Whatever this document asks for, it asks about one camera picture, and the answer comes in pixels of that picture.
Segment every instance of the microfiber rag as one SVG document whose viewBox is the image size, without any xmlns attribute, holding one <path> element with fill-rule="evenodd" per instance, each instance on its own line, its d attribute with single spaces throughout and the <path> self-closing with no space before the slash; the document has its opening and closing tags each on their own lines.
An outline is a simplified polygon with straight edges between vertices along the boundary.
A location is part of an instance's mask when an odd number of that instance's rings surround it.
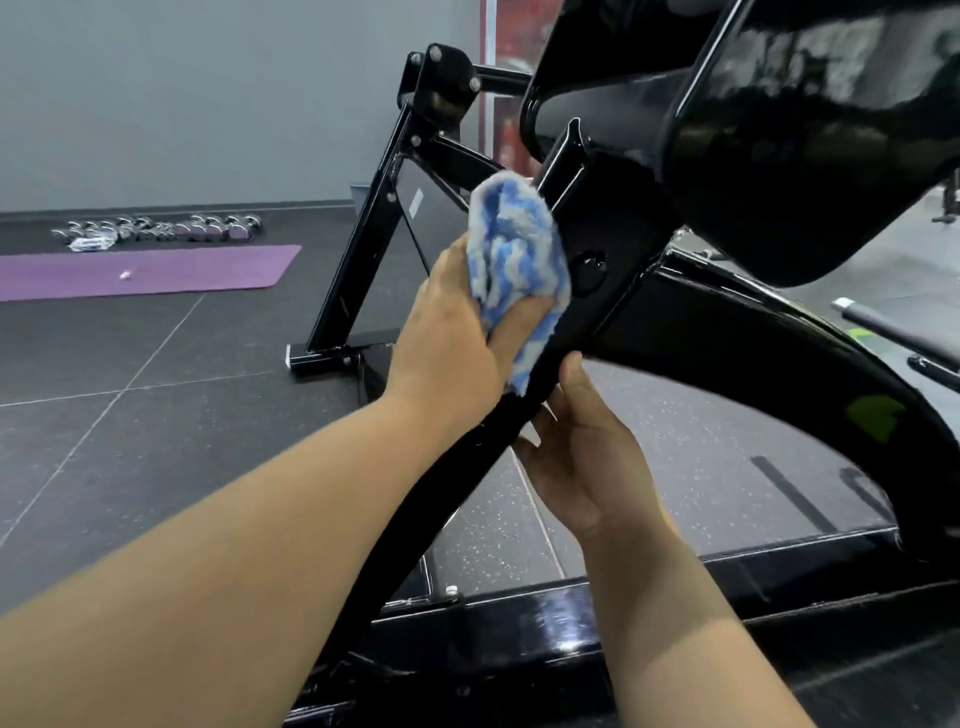
<svg viewBox="0 0 960 728">
<path fill-rule="evenodd" d="M 467 264 L 470 293 L 480 302 L 487 334 L 524 296 L 556 298 L 514 359 L 507 389 L 523 396 L 534 364 L 570 305 L 570 272 L 550 208 L 516 172 L 497 172 L 470 195 Z"/>
</svg>

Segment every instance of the hand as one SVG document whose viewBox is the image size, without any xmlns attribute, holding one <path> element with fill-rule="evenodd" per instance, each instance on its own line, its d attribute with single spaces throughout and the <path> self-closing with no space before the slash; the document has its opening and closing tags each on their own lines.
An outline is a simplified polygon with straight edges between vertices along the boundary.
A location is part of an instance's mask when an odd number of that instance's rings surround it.
<svg viewBox="0 0 960 728">
<path fill-rule="evenodd" d="M 579 352 L 564 359 L 560 385 L 547 403 L 533 419 L 540 446 L 520 436 L 514 451 L 547 508 L 580 545 L 597 535 L 662 534 L 665 526 L 676 533 L 643 450 L 593 388 Z"/>
<path fill-rule="evenodd" d="M 417 292 L 394 347 L 384 398 L 443 427 L 452 444 L 496 406 L 520 347 L 553 303 L 544 296 L 520 299 L 488 339 L 470 295 L 464 235 L 441 253 Z"/>
</svg>

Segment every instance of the baseboard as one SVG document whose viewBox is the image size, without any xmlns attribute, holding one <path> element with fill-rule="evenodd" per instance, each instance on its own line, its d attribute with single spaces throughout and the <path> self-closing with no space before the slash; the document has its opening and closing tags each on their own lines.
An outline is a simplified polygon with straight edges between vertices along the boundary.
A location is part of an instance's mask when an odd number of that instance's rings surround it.
<svg viewBox="0 0 960 728">
<path fill-rule="evenodd" d="M 158 207 L 101 207 L 85 209 L 42 209 L 25 210 L 22 212 L 0 212 L 0 223 L 21 223 L 35 220 L 73 220 L 75 218 L 90 220 L 116 217 L 140 217 L 142 215 L 182 215 L 195 212 L 209 212 L 217 215 L 231 215 L 239 212 L 270 212 L 284 209 L 324 209 L 327 207 L 351 207 L 353 200 L 308 200 L 305 202 L 289 203 L 236 203 L 216 205 L 167 205 Z"/>
</svg>

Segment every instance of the red poster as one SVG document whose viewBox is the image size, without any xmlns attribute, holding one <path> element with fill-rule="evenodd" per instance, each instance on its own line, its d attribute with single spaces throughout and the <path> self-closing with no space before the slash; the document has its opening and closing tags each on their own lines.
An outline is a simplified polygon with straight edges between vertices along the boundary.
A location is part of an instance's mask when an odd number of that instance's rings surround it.
<svg viewBox="0 0 960 728">
<path fill-rule="evenodd" d="M 496 0 L 495 64 L 532 73 L 562 4 L 563 0 Z M 487 153 L 504 167 L 533 177 L 540 165 L 520 141 L 520 99 L 499 97 L 492 103 L 493 149 Z"/>
</svg>

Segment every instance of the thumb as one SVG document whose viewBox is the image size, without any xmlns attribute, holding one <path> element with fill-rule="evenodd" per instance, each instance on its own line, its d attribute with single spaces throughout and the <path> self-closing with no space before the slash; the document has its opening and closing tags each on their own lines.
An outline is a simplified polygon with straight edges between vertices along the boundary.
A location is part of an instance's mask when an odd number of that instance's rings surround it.
<svg viewBox="0 0 960 728">
<path fill-rule="evenodd" d="M 491 332 L 487 346 L 493 352 L 496 367 L 505 381 L 510 376 L 520 347 L 530 338 L 555 302 L 552 296 L 526 296 L 510 306 Z"/>
<path fill-rule="evenodd" d="M 580 352 L 571 352 L 560 365 L 560 386 L 564 390 L 570 406 L 570 414 L 578 425 L 599 427 L 616 422 L 600 393 L 584 369 L 584 356 Z"/>
</svg>

